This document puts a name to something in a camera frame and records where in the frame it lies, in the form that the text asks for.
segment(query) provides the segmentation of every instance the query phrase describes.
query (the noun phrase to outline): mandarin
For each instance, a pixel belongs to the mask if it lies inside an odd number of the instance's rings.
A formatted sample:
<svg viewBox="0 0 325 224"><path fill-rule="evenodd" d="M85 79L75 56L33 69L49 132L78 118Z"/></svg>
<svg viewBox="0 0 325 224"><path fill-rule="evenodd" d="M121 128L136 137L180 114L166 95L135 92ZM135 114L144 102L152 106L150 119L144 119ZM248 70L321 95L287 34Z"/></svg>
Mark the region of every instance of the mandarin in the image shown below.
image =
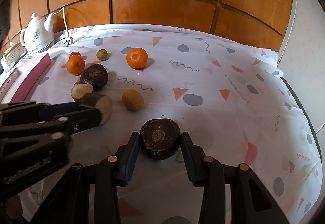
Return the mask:
<svg viewBox="0 0 325 224"><path fill-rule="evenodd" d="M79 75L85 68L85 61L80 55L74 55L67 61L67 70L70 74Z"/></svg>
<svg viewBox="0 0 325 224"><path fill-rule="evenodd" d="M132 48L126 54L127 64L134 69L143 68L146 65L147 61L148 54L142 48Z"/></svg>

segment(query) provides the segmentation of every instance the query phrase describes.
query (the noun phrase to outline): sliced beet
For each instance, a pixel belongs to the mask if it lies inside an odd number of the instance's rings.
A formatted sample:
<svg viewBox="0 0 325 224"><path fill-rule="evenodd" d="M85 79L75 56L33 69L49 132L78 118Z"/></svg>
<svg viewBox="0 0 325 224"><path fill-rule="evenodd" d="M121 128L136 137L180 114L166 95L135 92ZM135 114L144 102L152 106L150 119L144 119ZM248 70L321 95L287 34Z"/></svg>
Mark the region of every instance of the sliced beet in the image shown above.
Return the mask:
<svg viewBox="0 0 325 224"><path fill-rule="evenodd" d="M102 89L108 81L108 73L101 64L89 66L80 77L80 84L92 84L94 90Z"/></svg>
<svg viewBox="0 0 325 224"><path fill-rule="evenodd" d="M149 120L140 130L140 146L154 160L164 160L173 156L179 143L180 129L173 120Z"/></svg>

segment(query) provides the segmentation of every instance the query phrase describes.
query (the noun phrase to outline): tablecloth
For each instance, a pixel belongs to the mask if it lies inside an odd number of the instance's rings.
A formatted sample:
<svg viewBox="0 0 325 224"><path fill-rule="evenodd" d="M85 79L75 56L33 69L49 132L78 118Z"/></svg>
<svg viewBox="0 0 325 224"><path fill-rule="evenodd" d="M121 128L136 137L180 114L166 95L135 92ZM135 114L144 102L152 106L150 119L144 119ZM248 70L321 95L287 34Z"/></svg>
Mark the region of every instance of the tablecloth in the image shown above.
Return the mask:
<svg viewBox="0 0 325 224"><path fill-rule="evenodd" d="M52 63L28 99L72 101L70 90L78 77L68 73L66 62L78 51L86 67L100 63L107 69L109 82L99 93L112 98L112 116L102 126L74 134L70 164L21 193L28 220L71 164L100 162L155 118L177 122L194 144L223 164L247 163L290 223L298 223L315 203L322 182L320 156L305 115L280 79L277 52L158 25L97 25L69 32L74 43L67 48L66 32L56 34L56 44L46 51ZM126 63L126 53L134 47L148 53L143 69ZM109 54L106 61L96 58L102 48ZM141 93L142 110L124 107L121 99L127 89ZM230 223L228 186L226 190ZM129 185L118 188L122 223L197 223L202 194L203 188L194 188L188 180L180 150L164 161L140 152Z"/></svg>

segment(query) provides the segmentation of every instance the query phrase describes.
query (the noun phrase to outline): kettle spout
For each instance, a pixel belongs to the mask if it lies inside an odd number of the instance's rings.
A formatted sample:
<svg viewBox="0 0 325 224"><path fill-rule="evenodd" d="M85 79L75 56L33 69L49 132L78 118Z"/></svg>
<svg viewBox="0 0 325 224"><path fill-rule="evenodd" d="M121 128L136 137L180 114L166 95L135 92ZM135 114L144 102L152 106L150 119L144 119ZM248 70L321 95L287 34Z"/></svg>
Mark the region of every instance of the kettle spout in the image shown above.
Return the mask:
<svg viewBox="0 0 325 224"><path fill-rule="evenodd" d="M50 13L48 15L48 18L44 22L44 27L48 32L51 32L53 30L53 13Z"/></svg>

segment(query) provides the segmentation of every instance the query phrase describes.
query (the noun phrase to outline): kettle handle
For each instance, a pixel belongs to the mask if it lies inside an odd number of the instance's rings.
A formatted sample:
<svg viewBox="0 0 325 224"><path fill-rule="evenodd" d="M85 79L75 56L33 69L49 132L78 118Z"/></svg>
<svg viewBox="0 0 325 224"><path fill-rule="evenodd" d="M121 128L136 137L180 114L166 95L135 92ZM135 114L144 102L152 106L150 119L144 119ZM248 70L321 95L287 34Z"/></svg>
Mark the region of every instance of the kettle handle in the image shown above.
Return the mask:
<svg viewBox="0 0 325 224"><path fill-rule="evenodd" d="M24 41L25 31L26 31L26 29L22 29L21 35L20 35L20 41L21 41L22 46L25 46L25 41Z"/></svg>

